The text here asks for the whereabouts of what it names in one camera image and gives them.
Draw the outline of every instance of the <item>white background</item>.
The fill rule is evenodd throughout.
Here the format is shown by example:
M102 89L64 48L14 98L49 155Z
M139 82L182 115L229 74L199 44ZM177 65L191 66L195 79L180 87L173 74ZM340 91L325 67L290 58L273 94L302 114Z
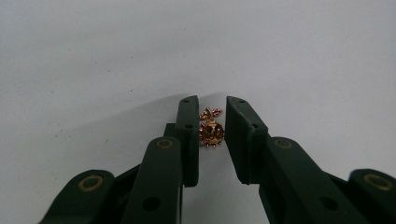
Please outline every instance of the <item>white background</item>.
M396 176L395 24L395 1L2 0L0 223L37 223L81 172L134 167L194 94L246 99L333 175ZM183 223L266 222L227 147L203 147Z

